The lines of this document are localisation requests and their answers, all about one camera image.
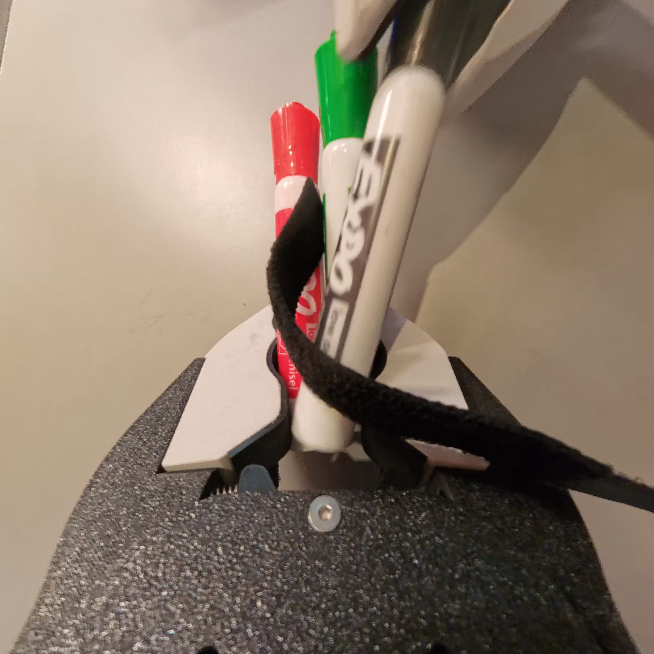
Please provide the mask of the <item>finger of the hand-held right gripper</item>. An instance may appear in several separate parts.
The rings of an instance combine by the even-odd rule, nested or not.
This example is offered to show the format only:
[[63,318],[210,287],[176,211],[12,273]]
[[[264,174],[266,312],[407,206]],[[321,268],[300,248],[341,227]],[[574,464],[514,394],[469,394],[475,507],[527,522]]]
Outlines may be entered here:
[[334,1],[336,49],[344,61],[366,56],[406,1]]
[[510,1],[446,92],[445,115],[465,111],[535,44],[566,1]]

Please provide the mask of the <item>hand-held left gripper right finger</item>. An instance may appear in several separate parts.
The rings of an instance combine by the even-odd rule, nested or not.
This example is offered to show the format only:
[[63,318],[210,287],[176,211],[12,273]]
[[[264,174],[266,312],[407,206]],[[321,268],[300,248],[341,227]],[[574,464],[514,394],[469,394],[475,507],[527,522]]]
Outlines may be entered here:
[[[431,401],[468,409],[445,350],[420,327],[398,312],[387,312],[380,335],[387,361],[377,380]],[[485,471],[485,459],[460,449],[410,439],[430,468]]]

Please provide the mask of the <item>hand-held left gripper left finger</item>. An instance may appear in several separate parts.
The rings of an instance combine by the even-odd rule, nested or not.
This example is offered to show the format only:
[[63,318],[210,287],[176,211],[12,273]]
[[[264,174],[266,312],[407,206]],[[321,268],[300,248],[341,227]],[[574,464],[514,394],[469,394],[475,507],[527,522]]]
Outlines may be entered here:
[[240,473],[276,466],[289,452],[289,397],[276,369],[272,310],[233,329],[205,357],[163,456],[167,472]]

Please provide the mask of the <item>green marker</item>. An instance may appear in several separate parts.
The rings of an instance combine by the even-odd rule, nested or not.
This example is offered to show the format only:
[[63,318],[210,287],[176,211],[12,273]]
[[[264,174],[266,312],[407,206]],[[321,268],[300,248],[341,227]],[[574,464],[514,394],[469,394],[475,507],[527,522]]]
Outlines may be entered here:
[[377,50],[361,60],[345,61],[332,31],[315,52],[315,71],[323,137],[318,187],[323,200],[324,266],[328,275],[377,91]]

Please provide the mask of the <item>red marker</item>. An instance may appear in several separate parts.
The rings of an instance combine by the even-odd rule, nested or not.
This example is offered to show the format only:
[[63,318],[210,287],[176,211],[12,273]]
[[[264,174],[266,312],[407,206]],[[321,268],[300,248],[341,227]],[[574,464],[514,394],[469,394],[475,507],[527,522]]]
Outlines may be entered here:
[[[288,221],[306,181],[317,186],[321,124],[313,111],[298,102],[275,110],[270,118],[275,175],[275,237]],[[324,261],[303,288],[295,320],[304,335],[315,340],[323,312]]]

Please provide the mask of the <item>black marker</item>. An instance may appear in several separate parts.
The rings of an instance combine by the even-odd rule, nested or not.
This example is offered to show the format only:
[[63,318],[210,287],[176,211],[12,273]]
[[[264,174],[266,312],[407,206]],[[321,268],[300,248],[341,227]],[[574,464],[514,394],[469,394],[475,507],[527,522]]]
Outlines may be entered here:
[[415,215],[446,90],[509,1],[406,1],[372,102],[316,334],[368,376]]

